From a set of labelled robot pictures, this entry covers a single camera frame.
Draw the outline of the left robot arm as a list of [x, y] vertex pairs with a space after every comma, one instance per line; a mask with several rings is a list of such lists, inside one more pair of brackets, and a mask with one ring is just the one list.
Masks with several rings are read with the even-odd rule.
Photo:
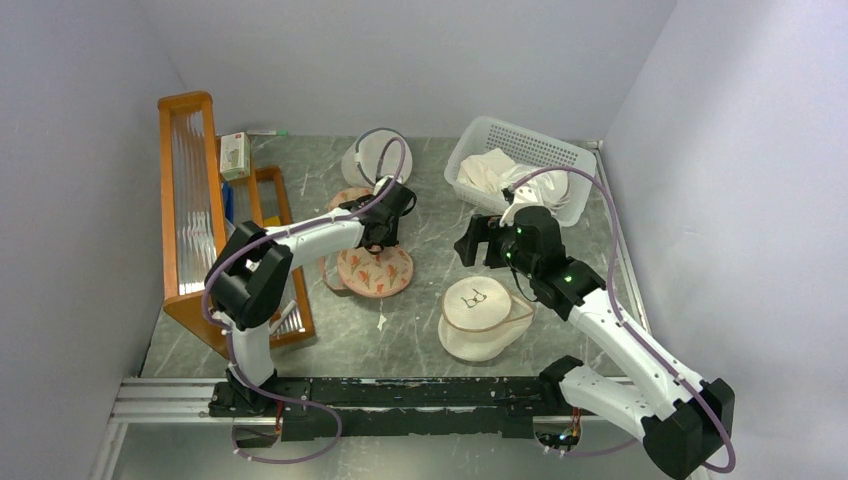
[[397, 246], [400, 220], [416, 202], [410, 188], [385, 178], [375, 193], [309, 220], [277, 229], [247, 221], [236, 228], [207, 273], [201, 305], [225, 337], [228, 375], [249, 414], [264, 415], [277, 400], [269, 382], [276, 376], [269, 323], [292, 271], [343, 250]]

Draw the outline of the floral mesh laundry bag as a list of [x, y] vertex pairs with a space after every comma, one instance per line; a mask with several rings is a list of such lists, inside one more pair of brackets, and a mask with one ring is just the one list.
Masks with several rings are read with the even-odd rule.
[[346, 249], [316, 265], [325, 285], [340, 296], [387, 298], [405, 290], [414, 274], [412, 257], [400, 247]]

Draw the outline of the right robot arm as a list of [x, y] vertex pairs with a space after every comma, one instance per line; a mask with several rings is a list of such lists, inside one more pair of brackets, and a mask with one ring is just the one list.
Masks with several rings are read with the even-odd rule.
[[454, 249], [474, 265], [508, 268], [528, 280], [542, 306], [592, 339], [630, 379], [626, 387], [564, 356], [540, 375], [542, 406], [562, 414], [588, 410], [629, 433], [672, 479], [706, 473], [707, 461], [732, 432], [736, 395], [721, 378], [705, 380], [671, 355], [620, 306], [610, 285], [567, 255], [558, 222], [542, 206], [519, 210], [511, 223], [475, 214]]

